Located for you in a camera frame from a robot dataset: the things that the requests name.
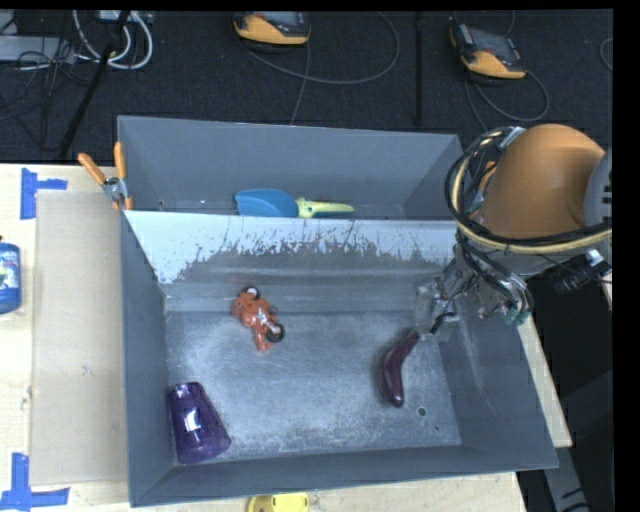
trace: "black wire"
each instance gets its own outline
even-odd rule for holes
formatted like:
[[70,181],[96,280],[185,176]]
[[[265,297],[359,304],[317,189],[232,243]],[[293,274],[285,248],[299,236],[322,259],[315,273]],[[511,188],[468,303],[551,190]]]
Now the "black wire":
[[473,181],[469,184],[467,189],[468,190],[476,189],[477,186],[482,181],[482,178],[484,178],[487,174],[489,174],[491,171],[493,171],[496,167],[497,167],[497,163],[496,162],[491,163],[491,165],[485,166],[484,169],[482,169],[481,167],[478,167],[478,170],[475,172],[475,177],[473,177]]
[[[4,98],[4,96],[2,96],[2,94],[0,93],[0,99],[2,101],[4,101],[5,103],[7,103],[6,99]],[[36,108],[38,108],[41,105],[41,101],[38,101],[32,105],[30,105],[28,108],[26,108],[25,110],[22,110],[20,112],[16,112],[13,114],[10,114],[8,116],[4,116],[4,117],[0,117],[0,121],[7,121],[9,119],[18,119],[20,116],[23,116],[25,114],[28,114],[29,112],[32,112],[33,110],[35,110]]]
[[[5,101],[6,101],[6,100],[5,100],[5,98],[4,98],[4,96],[2,96],[2,94],[0,94],[0,100],[2,100],[3,102],[5,102]],[[22,128],[24,129],[24,131],[25,131],[25,132],[27,132],[27,135],[29,135],[29,137],[30,137],[34,142],[36,142],[36,143],[37,143],[37,142],[38,142],[37,137],[33,134],[33,132],[32,132],[32,131],[31,131],[31,129],[27,126],[27,124],[26,124],[22,119],[20,119],[20,117],[19,117],[19,116],[20,116],[20,115],[22,115],[22,114],[23,114],[23,113],[18,113],[18,114],[12,115],[12,116],[0,117],[0,121],[5,121],[5,120],[8,120],[8,119],[15,118],[15,120],[20,124],[20,126],[22,126]]]
[[[580,272],[576,271],[575,269],[571,268],[569,265],[564,264],[563,262],[560,261],[555,261],[552,258],[549,258],[546,254],[536,254],[536,256],[540,256],[541,258],[544,258],[545,260],[547,260],[549,263],[553,263],[554,266],[559,267],[559,268],[564,268],[565,270],[571,272],[572,274],[578,276],[578,277],[583,277],[583,274],[581,274]],[[589,281],[593,281],[596,283],[604,283],[604,284],[613,284],[612,281],[608,281],[606,279],[603,279],[601,277],[593,277],[592,275],[587,274],[586,276]]]
[[478,279],[477,279],[476,275],[470,277],[467,280],[467,282],[465,283],[464,288],[461,288],[456,293],[454,293],[451,297],[449,297],[449,300],[445,304],[444,308],[442,308],[442,312],[435,318],[435,320],[433,320],[433,322],[431,322],[431,327],[429,328],[429,331],[428,331],[429,334],[435,334],[436,333],[436,331],[442,325],[442,322],[444,321],[445,317],[447,317],[447,316],[455,316],[455,313],[451,313],[451,312],[447,311],[451,307],[451,304],[453,304],[453,300],[456,297],[462,295],[463,293],[466,293],[467,290],[469,290],[469,288],[471,288],[471,285],[474,282],[477,282],[477,280]]
[[[49,114],[51,112],[51,99],[53,96],[56,78],[58,76],[58,69],[60,68],[61,62],[63,62],[63,59],[65,57],[64,46],[62,43],[64,41],[64,35],[67,31],[68,23],[69,23],[69,13],[67,12],[61,23],[60,32],[58,33],[58,46],[56,48],[54,57],[52,59],[53,61],[52,66],[50,65],[47,68],[46,79],[42,86],[41,97],[43,97],[45,101],[42,105],[42,108],[40,109],[40,143],[38,147],[40,148],[41,151],[46,150],[45,141],[47,140],[47,135],[49,132]],[[50,77],[51,77],[51,85],[49,86],[47,91],[46,90],[47,82],[49,82]]]
[[[18,56],[18,62],[20,62],[20,60],[23,58],[24,55],[29,54],[31,52],[23,52]],[[33,75],[31,76],[31,78],[29,78],[27,84],[22,88],[22,90],[20,91],[20,94],[18,94],[18,96],[16,96],[15,98],[12,98],[11,100],[7,100],[6,98],[4,98],[4,96],[1,95],[0,93],[0,97],[2,98],[2,100],[6,103],[6,106],[3,108],[3,110],[5,109],[9,109],[11,108],[13,105],[15,105],[18,101],[20,101],[20,99],[25,95],[25,93],[27,92],[27,89],[29,89],[29,87],[31,87],[31,83],[33,82],[33,80],[36,77],[38,68],[36,68],[36,70],[34,71]],[[0,121],[4,121],[5,119],[11,119],[11,117],[13,116],[9,116],[9,117],[0,117]]]
[[[120,11],[120,14],[118,15],[118,20],[116,21],[116,27],[119,29],[119,31],[122,31],[123,27],[126,25],[127,18],[129,17],[130,13],[131,13],[131,10],[129,9],[124,9]],[[93,95],[96,91],[96,88],[98,87],[98,84],[100,83],[100,80],[107,69],[111,52],[116,47],[115,33],[112,32],[111,36],[112,36],[111,39],[102,50],[102,57],[100,59],[100,63],[98,64],[98,69],[95,71],[91,79],[91,83],[87,87],[87,91],[82,97],[82,101],[80,102],[80,105],[76,109],[76,112],[74,113],[73,118],[69,123],[69,127],[67,128],[67,131],[62,136],[61,149],[58,153],[58,158],[60,160],[64,160],[67,158],[67,153],[71,149],[71,144],[73,143],[75,135],[82,122],[82,119],[84,118],[84,115],[87,109],[89,108],[91,99],[93,98]]]
[[82,49],[84,48],[84,46],[85,46],[85,43],[84,43],[84,41],[82,41],[82,40],[80,41],[80,43],[79,43],[79,45],[78,45],[78,48],[77,48],[77,49],[75,49],[75,48],[70,44],[70,45],[69,45],[69,53],[73,52],[73,63],[72,63],[72,64],[69,64],[69,63],[67,62],[67,58],[68,58],[68,54],[67,54],[67,55],[65,55],[65,56],[64,56],[64,58],[63,58],[63,61],[64,61],[65,66],[62,66],[62,67],[60,68],[60,71],[61,71],[64,75],[66,75],[67,77],[69,77],[71,80],[73,80],[74,82],[76,82],[76,83],[77,83],[77,84],[79,84],[79,85],[89,85],[89,83],[91,82],[91,80],[89,80],[89,79],[87,79],[87,78],[82,78],[82,77],[80,77],[80,76],[76,75],[75,73],[73,73],[74,69],[76,68],[76,66],[77,66],[79,63],[87,64],[87,65],[92,64],[92,62],[89,62],[89,61],[83,61],[83,60],[81,60],[81,59],[79,59],[79,58],[78,58],[78,55],[80,55],[80,53],[82,52]]
[[[540,119],[542,119],[545,115],[547,115],[547,112],[549,111],[549,105],[550,105],[550,101],[549,101],[549,93],[547,92],[547,88],[544,86],[544,84],[540,81],[540,79],[534,75],[531,71],[527,70],[527,74],[526,76],[530,76],[531,78],[533,78],[533,80],[538,84],[538,86],[540,87],[540,90],[542,91],[542,95],[544,96],[544,106],[542,108],[542,111],[535,115],[534,117],[518,117],[514,114],[510,114],[509,112],[506,112],[505,110],[502,110],[500,107],[498,107],[495,103],[493,103],[489,97],[482,91],[481,87],[477,84],[477,83],[473,83],[476,91],[478,92],[478,94],[482,97],[482,99],[484,99],[484,101],[496,112],[498,112],[499,114],[503,115],[504,117],[511,119],[513,121],[521,121],[521,122],[533,122],[533,121],[538,121]],[[467,85],[468,81],[465,81],[465,88],[468,91],[469,86]],[[473,113],[475,114],[476,118],[478,119],[478,121],[480,122],[480,125],[482,126],[482,129],[484,131],[487,131],[487,128],[485,126],[485,124],[482,122],[482,119],[480,119],[480,115],[478,114],[478,111],[475,109],[473,102],[471,100],[471,95],[467,92],[467,99],[469,100],[469,105],[471,106],[471,109],[473,110]]]
[[396,50],[395,50],[393,58],[391,59],[389,64],[382,71],[380,71],[380,72],[378,72],[378,73],[376,73],[374,75],[371,75],[371,76],[368,76],[368,77],[365,77],[365,78],[355,79],[355,80],[331,80],[331,79],[328,79],[328,78],[309,76],[308,74],[304,74],[303,75],[303,74],[297,73],[295,71],[291,71],[290,69],[278,66],[278,65],[274,64],[273,62],[268,61],[267,59],[263,59],[256,52],[251,51],[249,48],[247,48],[245,45],[243,45],[237,37],[235,37],[234,39],[236,39],[238,44],[240,44],[240,46],[244,50],[246,50],[249,53],[249,55],[251,55],[253,58],[259,60],[263,64],[266,64],[267,66],[269,66],[269,67],[271,67],[273,69],[277,69],[278,71],[286,73],[287,75],[294,76],[296,78],[302,78],[303,80],[308,80],[310,82],[321,83],[321,84],[329,84],[329,85],[360,85],[360,84],[364,84],[364,83],[368,83],[368,82],[371,82],[373,80],[376,80],[376,79],[380,78],[381,76],[387,74],[391,70],[391,68],[393,68],[393,66],[395,66],[396,62],[398,61],[398,56],[400,55],[400,36],[398,34],[398,31],[393,26],[393,23],[391,23],[391,21],[389,21],[389,19],[387,19],[387,17],[384,14],[382,14],[379,11],[376,11],[376,14],[378,14],[386,22],[386,24],[389,26],[389,28],[391,29],[391,32],[393,33],[393,36],[394,36],[395,42],[396,42]]
[[486,282],[491,288],[496,290],[500,295],[506,296],[509,301],[510,307],[515,307],[515,303],[511,298],[511,293],[507,290],[494,276],[483,270],[480,265],[473,259],[471,253],[468,250],[467,246],[461,244],[462,247],[462,257],[464,258],[465,263],[473,270],[473,272],[482,278],[484,282]]
[[302,79],[302,85],[300,86],[300,92],[298,93],[296,106],[293,109],[293,114],[291,114],[291,120],[289,121],[289,124],[294,123],[296,115],[298,114],[298,109],[300,108],[300,103],[302,101],[302,95],[304,94],[304,89],[305,89],[305,86],[307,85],[307,77],[309,76],[309,69],[311,67],[311,46],[309,46],[309,41],[307,41],[306,46],[307,46],[307,64],[304,70],[305,78]]
[[[483,251],[481,251],[480,249],[477,249],[476,247],[474,247],[472,244],[469,243],[469,240],[463,236],[459,231],[456,233],[456,239],[458,241],[458,243],[460,244],[460,246],[463,248],[463,253],[465,251],[472,253],[473,256],[481,259],[482,261],[484,261],[487,265],[489,265],[490,267],[492,267],[495,271],[499,272],[500,274],[502,274],[505,278],[509,279],[509,280],[515,280],[517,278],[517,276],[510,271],[509,269],[503,267],[502,265],[500,265],[498,262],[494,261],[493,259],[491,259],[486,253],[484,253]],[[484,276],[490,276],[490,274],[487,274],[485,272],[483,272]],[[496,280],[497,285],[503,289],[506,290],[506,288],[504,288],[504,286],[502,286],[497,280]],[[534,305],[534,299],[533,299],[533,295],[531,294],[531,292],[529,291],[529,288],[526,286],[526,284],[524,285],[524,287],[522,288],[522,295],[523,295],[523,300],[526,301],[530,306],[529,309],[533,309],[533,305]]]

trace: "yellow object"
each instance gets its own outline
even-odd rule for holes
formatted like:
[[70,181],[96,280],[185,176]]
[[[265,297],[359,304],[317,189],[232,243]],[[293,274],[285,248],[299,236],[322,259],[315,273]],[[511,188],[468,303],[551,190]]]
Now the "yellow object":
[[513,239],[584,228],[585,192],[604,154],[575,128],[529,128],[497,163],[476,221],[495,235]]
[[480,73],[482,75],[492,76],[494,78],[506,78],[516,79],[524,78],[526,73],[524,71],[511,71],[498,60],[495,55],[485,50],[478,50],[473,52],[473,58],[475,62],[468,61],[464,56],[460,57],[465,66],[471,71]]
[[254,496],[247,512],[307,512],[309,498],[306,492]]
[[246,29],[234,23],[236,32],[245,39],[270,44],[304,44],[309,36],[284,36],[271,23],[258,14],[251,14],[245,18]]
[[296,199],[298,204],[298,217],[310,219],[315,216],[336,215],[340,213],[350,213],[353,206],[341,203],[329,203],[326,201],[310,201],[304,197]]

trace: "black cable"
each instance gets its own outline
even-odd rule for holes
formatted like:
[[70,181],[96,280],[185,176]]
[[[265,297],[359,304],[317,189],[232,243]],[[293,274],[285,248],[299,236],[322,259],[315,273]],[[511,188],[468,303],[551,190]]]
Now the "black cable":
[[431,327],[429,327],[429,330],[427,331],[429,334],[435,334],[436,331],[442,325],[442,322],[444,322],[444,319],[446,317],[455,316],[455,313],[451,313],[450,311],[448,311],[449,308],[451,307],[451,304],[453,304],[454,299],[466,293],[469,290],[469,288],[471,288],[471,285],[477,281],[478,281],[478,276],[473,275],[467,280],[463,288],[460,288],[456,293],[454,293],[451,297],[449,297],[449,300],[442,308],[442,311],[440,312],[440,314],[431,322]]
[[480,185],[482,178],[484,178],[487,174],[489,174],[497,167],[497,162],[492,162],[491,165],[485,165],[483,169],[481,167],[483,159],[484,158],[481,158],[481,161],[478,162],[478,169],[474,173],[472,173],[471,179],[473,181],[469,184],[467,190],[475,190],[478,185]]
[[[61,66],[61,62],[63,61],[63,41],[64,34],[67,31],[67,26],[69,23],[69,13],[66,13],[63,17],[60,31],[58,34],[58,46],[54,53],[52,65],[47,68],[47,74],[45,77],[44,84],[42,85],[42,94],[41,97],[44,98],[44,103],[42,108],[40,109],[40,150],[42,151],[45,147],[45,141],[47,140],[47,135],[49,132],[49,113],[51,111],[51,99],[53,96],[53,90],[56,83],[56,78],[58,76],[58,69]],[[47,82],[49,82],[49,78],[51,77],[51,85],[48,87],[47,91]]]
[[[482,91],[482,89],[480,88],[480,86],[478,85],[478,83],[473,82],[473,85],[476,89],[476,91],[478,92],[478,94],[482,97],[482,99],[484,99],[484,101],[493,109],[495,110],[497,113],[503,115],[504,117],[511,119],[513,121],[520,121],[520,122],[533,122],[533,121],[538,121],[540,119],[542,119],[545,115],[547,115],[547,112],[549,111],[549,105],[550,105],[550,101],[549,101],[549,93],[547,92],[546,87],[544,86],[544,84],[540,81],[540,79],[534,75],[531,71],[527,71],[527,76],[530,76],[531,78],[533,78],[533,80],[538,84],[538,86],[540,87],[540,90],[542,91],[542,95],[544,96],[544,106],[542,108],[542,111],[535,115],[534,117],[518,117],[514,114],[510,114],[509,112],[506,112],[505,110],[502,110],[501,108],[499,108],[495,103],[493,103],[489,97]],[[478,122],[480,123],[480,125],[482,126],[482,129],[484,131],[487,131],[487,127],[486,125],[482,122],[482,119],[480,118],[480,115],[478,114],[478,111],[476,110],[475,106],[473,105],[473,101],[471,99],[471,95],[468,92],[469,86],[468,81],[471,79],[468,79],[467,81],[465,81],[465,90],[467,91],[467,100],[469,101],[469,106],[471,107],[471,110],[473,111],[474,115],[476,116],[476,119],[478,120]]]
[[311,67],[311,46],[309,46],[309,41],[307,41],[306,43],[307,46],[307,64],[305,66],[305,70],[304,70],[304,76],[305,78],[302,79],[302,85],[300,86],[300,92],[298,93],[298,99],[296,101],[296,106],[293,109],[293,114],[291,114],[291,120],[289,121],[289,124],[293,124],[296,118],[296,115],[298,114],[298,109],[300,108],[300,103],[302,101],[302,95],[304,94],[304,89],[307,85],[307,77],[309,75],[309,68]]
[[365,77],[365,78],[355,79],[355,80],[331,80],[331,79],[328,79],[328,78],[309,76],[308,74],[304,74],[303,75],[303,74],[297,73],[295,71],[291,71],[290,69],[278,66],[278,65],[274,64],[273,62],[268,61],[267,59],[263,59],[256,52],[251,51],[249,48],[247,48],[245,45],[243,45],[238,38],[235,38],[235,39],[238,42],[238,44],[240,44],[240,46],[244,50],[246,50],[247,53],[249,53],[249,55],[251,55],[253,58],[259,60],[263,64],[266,64],[267,66],[269,66],[269,67],[271,67],[273,69],[276,69],[278,71],[286,73],[287,75],[294,76],[296,78],[301,78],[303,80],[308,80],[310,82],[321,83],[321,84],[329,84],[329,85],[360,85],[360,84],[364,84],[364,83],[368,83],[368,82],[371,82],[373,80],[376,80],[376,79],[380,78],[381,76],[387,74],[389,72],[389,70],[391,70],[391,68],[393,68],[393,66],[395,66],[396,62],[398,61],[398,56],[400,55],[400,36],[398,34],[398,31],[393,26],[391,21],[389,21],[384,14],[382,14],[379,11],[376,11],[376,14],[378,14],[386,22],[386,24],[389,26],[389,28],[391,29],[391,32],[393,33],[393,36],[394,36],[395,41],[396,41],[396,50],[395,50],[393,58],[391,59],[389,64],[382,71],[380,71],[380,72],[378,72],[378,73],[376,73],[374,75],[371,75],[371,76],[368,76],[368,77]]
[[[23,52],[18,56],[18,62],[20,62],[20,60],[23,58],[24,55],[29,54],[31,52]],[[6,103],[6,106],[3,108],[4,109],[9,109],[10,107],[12,107],[13,105],[15,105],[18,101],[20,101],[20,99],[22,99],[22,97],[25,95],[25,93],[27,92],[27,89],[29,89],[29,87],[31,87],[31,84],[33,82],[33,80],[36,77],[36,72],[33,73],[33,75],[29,78],[29,80],[27,81],[27,84],[22,88],[22,90],[20,91],[20,93],[15,97],[12,98],[11,100],[7,101],[6,98],[4,98],[4,96],[1,96],[0,93],[0,97],[2,97],[2,100]],[[14,117],[13,115],[9,116],[9,117],[0,117],[0,121],[4,121],[6,119],[11,119],[12,117]]]
[[[129,17],[130,13],[131,13],[131,10],[123,9],[120,11],[120,14],[118,15],[118,20],[116,21],[116,26],[120,30],[122,30],[122,28],[126,24],[127,18]],[[80,127],[82,118],[84,117],[84,114],[87,108],[89,107],[89,103],[91,102],[91,99],[93,98],[93,94],[95,93],[95,90],[98,87],[98,84],[100,83],[100,79],[102,78],[102,75],[107,69],[107,64],[109,62],[109,58],[111,57],[111,52],[116,46],[115,33],[112,32],[111,34],[112,34],[112,37],[110,38],[109,42],[105,45],[105,48],[102,52],[102,58],[100,59],[100,64],[98,65],[98,69],[93,75],[91,83],[89,84],[87,92],[82,98],[82,102],[80,103],[80,106],[78,107],[73,118],[71,119],[71,123],[69,124],[69,128],[67,132],[62,138],[62,143],[61,143],[62,148],[60,149],[60,153],[59,153],[59,158],[61,160],[64,160],[67,158],[67,153],[71,148],[71,143],[75,138],[78,128]]]
[[[496,272],[502,274],[506,279],[510,280],[511,282],[515,282],[516,284],[519,284],[517,282],[519,280],[519,278],[514,272],[512,272],[509,269],[503,267],[498,262],[496,262],[493,259],[491,259],[486,253],[484,253],[480,249],[477,249],[476,247],[474,247],[471,243],[469,243],[469,240],[465,236],[463,236],[459,231],[456,233],[456,240],[458,241],[460,246],[464,249],[464,251],[467,251],[467,252],[471,253],[473,256],[481,259],[487,265],[489,265],[491,268],[493,268]],[[497,284],[498,284],[498,286],[500,288],[505,289],[504,286],[502,286],[499,282]],[[529,304],[529,309],[533,309],[533,305],[534,305],[533,295],[529,291],[529,288],[526,286],[526,283],[522,284],[522,288],[520,288],[519,286],[517,286],[516,288],[518,288],[519,291],[521,292],[522,302]]]
[[69,56],[69,54],[66,54],[63,57],[63,64],[65,64],[66,66],[62,66],[60,68],[60,71],[66,75],[68,78],[70,78],[71,80],[73,80],[74,82],[76,82],[79,85],[89,85],[91,83],[91,80],[87,79],[87,78],[82,78],[80,76],[77,76],[73,71],[76,68],[76,66],[78,65],[78,63],[83,63],[83,64],[92,64],[91,62],[88,61],[82,61],[78,58],[78,55],[80,55],[80,53],[82,52],[82,49],[84,47],[84,41],[80,41],[79,47],[76,50],[72,43],[69,44],[69,53],[73,52],[73,63],[69,64],[67,62],[67,58]]
[[511,297],[511,293],[507,290],[494,276],[483,270],[480,265],[473,259],[471,253],[468,251],[467,246],[462,247],[462,257],[464,258],[465,263],[469,266],[471,270],[473,270],[474,274],[478,277],[482,278],[482,280],[487,283],[491,288],[497,291],[500,295],[508,298],[509,307],[515,307],[515,303]]
[[[455,20],[456,23],[459,23],[457,15],[456,15],[456,11],[453,11],[452,18]],[[515,10],[511,10],[511,23],[509,24],[509,28],[507,29],[507,31],[504,33],[505,37],[508,36],[511,33],[511,31],[513,30],[513,27],[515,25],[515,21],[516,21]],[[489,107],[491,107],[494,111],[496,111],[500,115],[503,115],[504,117],[506,117],[508,119],[511,119],[513,121],[520,121],[520,122],[538,121],[538,120],[542,119],[547,114],[547,112],[549,111],[549,104],[550,104],[549,93],[547,92],[547,89],[544,86],[544,84],[542,83],[542,81],[529,70],[527,70],[526,76],[531,76],[531,78],[533,78],[533,80],[538,84],[538,86],[541,89],[542,94],[544,96],[544,106],[543,106],[541,112],[539,114],[533,116],[533,117],[518,117],[518,116],[516,116],[514,114],[511,114],[509,112],[506,112],[506,111],[502,110],[495,103],[493,103],[489,99],[489,97],[482,91],[482,89],[479,87],[478,82],[474,81],[473,78],[471,78],[471,76],[472,76],[471,73],[473,73],[473,72],[465,70],[465,77],[466,77],[466,80],[464,81],[465,95],[467,97],[467,102],[469,103],[469,107],[471,108],[471,112],[473,113],[473,115],[475,116],[476,120],[478,121],[478,123],[482,127],[483,131],[487,131],[488,128],[487,128],[487,125],[482,120],[482,117],[480,116],[480,113],[478,112],[478,109],[476,108],[476,106],[475,106],[475,104],[473,102],[473,99],[471,98],[471,94],[470,94],[470,91],[469,91],[469,84],[468,84],[469,81],[473,82],[473,85],[474,85],[476,91],[482,97],[482,99],[484,99],[484,101],[489,105]],[[487,84],[485,84],[485,85],[495,86],[495,85],[499,85],[501,82],[502,82],[502,85],[504,85],[507,82],[513,82],[513,80],[510,80],[510,79],[494,79],[494,80],[490,80],[490,81],[487,80]]]
[[[2,100],[3,102],[6,102],[6,100],[2,96],[2,94],[0,94],[0,100]],[[30,105],[25,110],[13,113],[13,114],[8,115],[8,116],[0,117],[0,121],[6,121],[8,119],[15,119],[20,124],[22,129],[26,132],[26,134],[29,136],[29,138],[36,145],[39,146],[41,151],[56,151],[60,147],[60,145],[57,145],[57,146],[44,146],[44,145],[42,145],[42,142],[41,142],[40,138],[35,133],[33,133],[31,128],[29,128],[29,126],[21,119],[21,116],[24,116],[24,115],[34,111],[35,109],[40,107],[43,104],[44,101],[45,100],[40,100],[40,101],[35,102],[34,104]]]
[[[560,261],[555,261],[552,258],[549,258],[546,254],[536,254],[536,256],[540,256],[541,258],[544,258],[545,260],[547,260],[549,263],[553,263],[554,266],[559,267],[559,268],[563,268],[565,270],[567,270],[568,272],[571,272],[572,274],[578,276],[578,277],[583,277],[583,274],[581,274],[580,272],[576,271],[575,269],[571,268],[569,265],[564,264],[563,262]],[[604,284],[613,284],[612,281],[608,281],[606,279],[603,279],[601,277],[593,277],[592,275],[587,275],[587,278],[589,279],[589,281],[593,281],[596,283],[604,283]]]

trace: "blue tape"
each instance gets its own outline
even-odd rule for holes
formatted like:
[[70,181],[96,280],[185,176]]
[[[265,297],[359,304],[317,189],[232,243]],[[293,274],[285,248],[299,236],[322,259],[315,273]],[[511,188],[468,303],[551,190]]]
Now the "blue tape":
[[69,487],[57,491],[32,492],[29,487],[29,457],[21,453],[11,455],[11,489],[2,491],[0,510],[29,512],[32,507],[66,505]]
[[66,190],[67,181],[48,179],[38,181],[38,174],[22,168],[22,193],[20,195],[20,218],[34,219],[36,216],[36,192],[41,189]]

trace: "yellow scoop handle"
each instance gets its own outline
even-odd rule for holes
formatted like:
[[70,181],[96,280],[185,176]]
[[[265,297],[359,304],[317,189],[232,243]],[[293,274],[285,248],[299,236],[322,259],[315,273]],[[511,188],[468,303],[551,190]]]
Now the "yellow scoop handle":
[[310,201],[304,197],[296,199],[298,204],[298,217],[310,219],[319,214],[337,215],[341,213],[350,213],[353,206],[342,203],[329,203],[325,201]]

